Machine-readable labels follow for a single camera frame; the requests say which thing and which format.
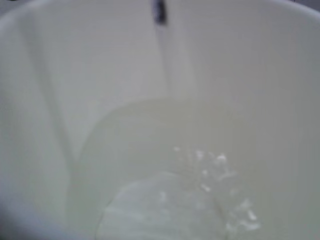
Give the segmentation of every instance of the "white ceramic surface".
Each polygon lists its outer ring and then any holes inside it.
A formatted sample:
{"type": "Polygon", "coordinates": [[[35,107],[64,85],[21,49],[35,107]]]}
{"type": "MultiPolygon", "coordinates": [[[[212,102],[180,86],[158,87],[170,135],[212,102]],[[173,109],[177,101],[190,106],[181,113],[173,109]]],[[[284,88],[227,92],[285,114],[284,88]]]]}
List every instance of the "white ceramic surface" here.
{"type": "MultiPolygon", "coordinates": [[[[243,150],[236,159],[242,145],[228,148],[231,138],[222,148],[252,194],[261,239],[316,239],[319,14],[277,0],[172,0],[167,7],[167,28],[154,26],[148,0],[35,0],[1,17],[1,176],[47,216],[93,236],[122,182],[90,172],[107,165],[122,176],[107,158],[79,162],[95,126],[129,104],[197,99],[223,106],[253,135],[247,157],[243,150]],[[70,189],[78,171],[93,184],[70,189]],[[70,210],[68,200],[79,196],[91,198],[70,210]]],[[[230,131],[233,123],[221,126],[230,131]]],[[[130,167],[142,177],[156,166],[130,167]]]]}

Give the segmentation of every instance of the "dark object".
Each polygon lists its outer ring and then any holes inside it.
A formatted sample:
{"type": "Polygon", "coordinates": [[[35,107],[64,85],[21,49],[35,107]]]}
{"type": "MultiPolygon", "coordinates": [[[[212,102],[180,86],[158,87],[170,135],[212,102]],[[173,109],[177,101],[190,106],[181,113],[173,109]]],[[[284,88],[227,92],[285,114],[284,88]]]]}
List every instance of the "dark object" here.
{"type": "Polygon", "coordinates": [[[153,0],[153,18],[159,25],[167,24],[167,9],[165,0],[153,0]]]}

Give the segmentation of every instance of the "water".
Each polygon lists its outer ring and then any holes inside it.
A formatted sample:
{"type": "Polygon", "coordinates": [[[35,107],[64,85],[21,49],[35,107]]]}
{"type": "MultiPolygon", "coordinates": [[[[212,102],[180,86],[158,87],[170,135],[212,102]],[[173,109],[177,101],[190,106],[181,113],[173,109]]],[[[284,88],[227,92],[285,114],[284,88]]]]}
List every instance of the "water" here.
{"type": "Polygon", "coordinates": [[[255,240],[262,224],[245,184],[254,157],[250,126],[227,108],[150,100],[96,126],[71,189],[88,219],[85,204],[104,205],[97,240],[255,240]]]}

